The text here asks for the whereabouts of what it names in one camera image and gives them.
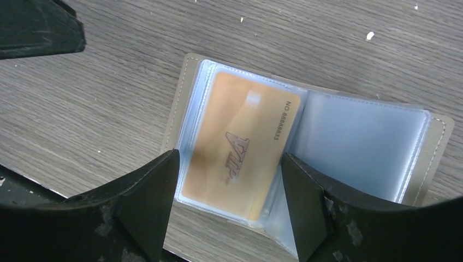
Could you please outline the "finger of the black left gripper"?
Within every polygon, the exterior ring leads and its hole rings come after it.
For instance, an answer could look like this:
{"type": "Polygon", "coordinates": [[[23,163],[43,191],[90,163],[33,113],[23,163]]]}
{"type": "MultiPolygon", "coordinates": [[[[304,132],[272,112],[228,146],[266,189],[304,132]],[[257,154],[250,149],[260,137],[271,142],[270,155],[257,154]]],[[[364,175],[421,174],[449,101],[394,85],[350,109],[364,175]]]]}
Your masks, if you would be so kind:
{"type": "Polygon", "coordinates": [[[1,1],[1,60],[84,51],[84,25],[64,1],[1,1]]]}

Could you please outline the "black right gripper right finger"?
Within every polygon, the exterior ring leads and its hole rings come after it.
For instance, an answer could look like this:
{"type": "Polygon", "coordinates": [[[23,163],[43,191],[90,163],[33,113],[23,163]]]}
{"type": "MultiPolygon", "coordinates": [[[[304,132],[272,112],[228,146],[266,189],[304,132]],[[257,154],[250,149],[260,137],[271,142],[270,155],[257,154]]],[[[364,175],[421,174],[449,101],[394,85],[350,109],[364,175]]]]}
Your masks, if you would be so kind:
{"type": "Polygon", "coordinates": [[[300,261],[462,261],[462,199],[424,207],[387,201],[292,154],[282,178],[300,261]]]}

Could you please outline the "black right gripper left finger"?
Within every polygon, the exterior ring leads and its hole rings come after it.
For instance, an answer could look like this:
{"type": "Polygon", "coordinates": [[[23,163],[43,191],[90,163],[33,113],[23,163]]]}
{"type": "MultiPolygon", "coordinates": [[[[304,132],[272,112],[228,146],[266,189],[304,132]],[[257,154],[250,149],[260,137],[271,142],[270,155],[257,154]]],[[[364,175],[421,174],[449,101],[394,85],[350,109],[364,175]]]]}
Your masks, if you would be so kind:
{"type": "Polygon", "coordinates": [[[1,204],[1,261],[179,261],[165,250],[178,150],[58,203],[1,204]]]}

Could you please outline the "gold VIP credit card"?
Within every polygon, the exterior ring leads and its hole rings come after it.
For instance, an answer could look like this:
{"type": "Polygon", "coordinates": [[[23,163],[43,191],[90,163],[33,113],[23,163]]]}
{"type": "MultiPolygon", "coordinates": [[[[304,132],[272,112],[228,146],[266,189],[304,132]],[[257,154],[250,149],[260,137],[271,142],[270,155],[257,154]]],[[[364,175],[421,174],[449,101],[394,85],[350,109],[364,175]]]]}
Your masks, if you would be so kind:
{"type": "Polygon", "coordinates": [[[182,196],[258,220],[300,103],[294,93],[217,73],[182,196]]]}

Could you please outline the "beige card holder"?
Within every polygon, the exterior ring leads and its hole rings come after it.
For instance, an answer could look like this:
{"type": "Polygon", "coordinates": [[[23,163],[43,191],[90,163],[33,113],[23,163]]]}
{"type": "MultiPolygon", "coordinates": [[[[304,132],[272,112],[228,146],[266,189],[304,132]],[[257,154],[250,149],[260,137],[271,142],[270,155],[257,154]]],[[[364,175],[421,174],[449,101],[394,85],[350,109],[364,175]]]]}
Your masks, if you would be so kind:
{"type": "Polygon", "coordinates": [[[419,106],[358,97],[189,53],[181,68],[163,148],[175,148],[180,153],[175,193],[179,204],[264,235],[299,260],[282,178],[285,153],[366,194],[424,207],[443,202],[431,200],[427,189],[453,124],[451,118],[419,106]],[[270,85],[301,99],[256,221],[181,194],[213,81],[219,72],[270,85]]]}

